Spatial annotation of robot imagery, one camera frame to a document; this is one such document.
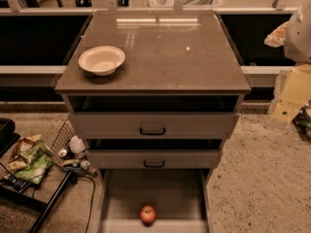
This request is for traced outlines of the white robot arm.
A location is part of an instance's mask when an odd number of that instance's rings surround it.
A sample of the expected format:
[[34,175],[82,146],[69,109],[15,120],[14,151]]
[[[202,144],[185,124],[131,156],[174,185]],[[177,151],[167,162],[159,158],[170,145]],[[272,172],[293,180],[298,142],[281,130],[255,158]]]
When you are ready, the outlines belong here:
[[311,0],[305,0],[291,18],[274,29],[264,43],[284,48],[284,55],[296,63],[311,63]]

